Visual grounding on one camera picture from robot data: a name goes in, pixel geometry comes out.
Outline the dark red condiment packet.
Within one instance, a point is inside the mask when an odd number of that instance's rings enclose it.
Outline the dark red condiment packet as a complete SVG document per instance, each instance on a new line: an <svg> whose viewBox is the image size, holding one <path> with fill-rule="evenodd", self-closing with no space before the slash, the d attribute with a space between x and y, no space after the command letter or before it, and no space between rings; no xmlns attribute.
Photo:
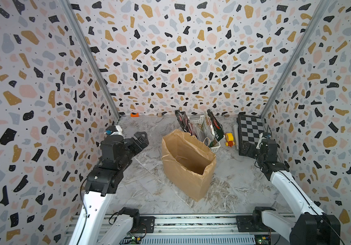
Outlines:
<svg viewBox="0 0 351 245"><path fill-rule="evenodd" d="M189 133L192 136L197 137L196 129L193 123L190 121L189 117L187 116L186 112L176 110L175 115L183 131Z"/></svg>

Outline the dark green condiment packet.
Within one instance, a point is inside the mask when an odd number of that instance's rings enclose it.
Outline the dark green condiment packet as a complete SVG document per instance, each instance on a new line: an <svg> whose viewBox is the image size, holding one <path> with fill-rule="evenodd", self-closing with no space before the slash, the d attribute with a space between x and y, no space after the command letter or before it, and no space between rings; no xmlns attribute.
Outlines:
<svg viewBox="0 0 351 245"><path fill-rule="evenodd" d="M213 127L215 139L219 142L224 137L224 130L221 123L216 119L214 114L210 109L207 110L208 116L211 120L211 125Z"/></svg>

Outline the brown paper bag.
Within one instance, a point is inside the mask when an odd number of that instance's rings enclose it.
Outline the brown paper bag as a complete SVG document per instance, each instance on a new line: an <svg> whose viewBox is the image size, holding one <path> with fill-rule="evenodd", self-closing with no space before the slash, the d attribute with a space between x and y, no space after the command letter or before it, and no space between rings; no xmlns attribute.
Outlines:
<svg viewBox="0 0 351 245"><path fill-rule="evenodd" d="M175 129L162 138L161 160L171 183L197 202L206 196L217 160L203 142Z"/></svg>

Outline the white red condiment packet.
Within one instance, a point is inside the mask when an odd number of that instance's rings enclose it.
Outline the white red condiment packet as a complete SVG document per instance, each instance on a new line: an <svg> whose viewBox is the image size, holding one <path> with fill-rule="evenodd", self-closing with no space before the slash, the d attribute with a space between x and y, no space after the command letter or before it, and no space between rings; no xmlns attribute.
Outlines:
<svg viewBox="0 0 351 245"><path fill-rule="evenodd" d="M218 141L215 137L215 130L213 122L206 110L203 115L200 115L199 119L195 118L192 123L197 131L197 138L203 142L207 147L216 147Z"/></svg>

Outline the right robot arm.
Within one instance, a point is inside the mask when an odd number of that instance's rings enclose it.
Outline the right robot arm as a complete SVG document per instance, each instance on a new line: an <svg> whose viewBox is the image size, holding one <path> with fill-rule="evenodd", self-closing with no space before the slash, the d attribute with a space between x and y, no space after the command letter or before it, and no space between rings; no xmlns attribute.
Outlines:
<svg viewBox="0 0 351 245"><path fill-rule="evenodd" d="M253 146L261 172L282 194L294 215L289 219L274 208L256 207L254 224L273 229L291 245L342 245L340 221L326 214L296 183L288 167L277 158L277 144L262 133Z"/></svg>

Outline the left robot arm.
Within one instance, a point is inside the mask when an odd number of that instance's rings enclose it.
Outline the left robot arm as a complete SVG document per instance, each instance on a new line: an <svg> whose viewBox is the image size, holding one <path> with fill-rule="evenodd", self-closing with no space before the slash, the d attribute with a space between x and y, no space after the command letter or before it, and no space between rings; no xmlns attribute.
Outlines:
<svg viewBox="0 0 351 245"><path fill-rule="evenodd" d="M119 126L111 126L107 130L111 134L100 143L102 155L99 162L83 182L83 208L69 242L71 245L118 245L126 236L142 228L139 210L124 207L110 218L110 229L99 238L108 206L124 171L133 158L149 145L146 132L136 132L133 137L124 138Z"/></svg>

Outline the black white chessboard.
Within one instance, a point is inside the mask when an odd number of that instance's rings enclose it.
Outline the black white chessboard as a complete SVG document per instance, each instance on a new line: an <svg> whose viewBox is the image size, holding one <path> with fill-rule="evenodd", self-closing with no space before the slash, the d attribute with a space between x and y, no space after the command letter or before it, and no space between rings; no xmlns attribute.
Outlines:
<svg viewBox="0 0 351 245"><path fill-rule="evenodd" d="M265 132L263 121L258 116L250 116L239 113L237 115L239 155L256 158L260 155L257 144L260 134Z"/></svg>

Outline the yellow red toy block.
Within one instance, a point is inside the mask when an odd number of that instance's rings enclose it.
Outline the yellow red toy block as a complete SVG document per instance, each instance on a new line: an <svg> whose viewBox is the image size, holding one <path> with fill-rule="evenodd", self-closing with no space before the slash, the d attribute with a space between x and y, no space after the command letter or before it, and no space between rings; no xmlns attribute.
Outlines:
<svg viewBox="0 0 351 245"><path fill-rule="evenodd" d="M235 141L234 141L234 136L232 133L226 133L225 134L225 145L228 146L228 147L232 147L234 146L235 144Z"/></svg>

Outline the white plastic basket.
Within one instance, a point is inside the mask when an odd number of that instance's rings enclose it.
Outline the white plastic basket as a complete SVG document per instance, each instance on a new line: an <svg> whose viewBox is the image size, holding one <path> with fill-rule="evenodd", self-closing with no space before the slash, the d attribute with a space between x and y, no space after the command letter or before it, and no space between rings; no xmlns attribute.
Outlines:
<svg viewBox="0 0 351 245"><path fill-rule="evenodd" d="M190 121L194 126L200 128L198 132L199 139L202 139L203 143L209 147L209 149L216 154L220 148L220 142L218 142L213 136L214 131L206 124L207 120L205 115L192 115L189 116Z"/></svg>

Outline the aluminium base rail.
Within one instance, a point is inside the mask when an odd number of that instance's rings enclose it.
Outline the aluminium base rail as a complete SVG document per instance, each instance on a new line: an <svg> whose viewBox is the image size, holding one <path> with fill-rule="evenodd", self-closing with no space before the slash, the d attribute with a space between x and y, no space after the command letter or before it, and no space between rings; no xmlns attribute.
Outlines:
<svg viewBox="0 0 351 245"><path fill-rule="evenodd" d="M250 214L142 214L134 236L143 245L282 245L273 228L255 228Z"/></svg>

